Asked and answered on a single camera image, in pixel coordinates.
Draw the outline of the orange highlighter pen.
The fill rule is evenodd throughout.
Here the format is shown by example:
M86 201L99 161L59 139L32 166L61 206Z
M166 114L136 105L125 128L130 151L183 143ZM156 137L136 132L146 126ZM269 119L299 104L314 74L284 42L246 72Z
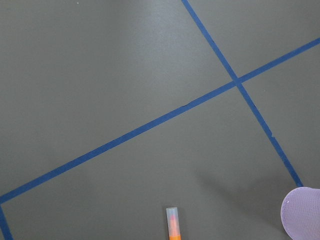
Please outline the orange highlighter pen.
M181 240L178 208L166 208L166 216L169 240Z

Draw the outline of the pink mesh pen holder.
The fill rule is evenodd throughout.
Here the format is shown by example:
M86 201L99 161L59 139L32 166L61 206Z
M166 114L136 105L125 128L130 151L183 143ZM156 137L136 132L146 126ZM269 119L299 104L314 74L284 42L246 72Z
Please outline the pink mesh pen holder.
M283 199L281 223L292 240L320 239L320 190L297 187Z

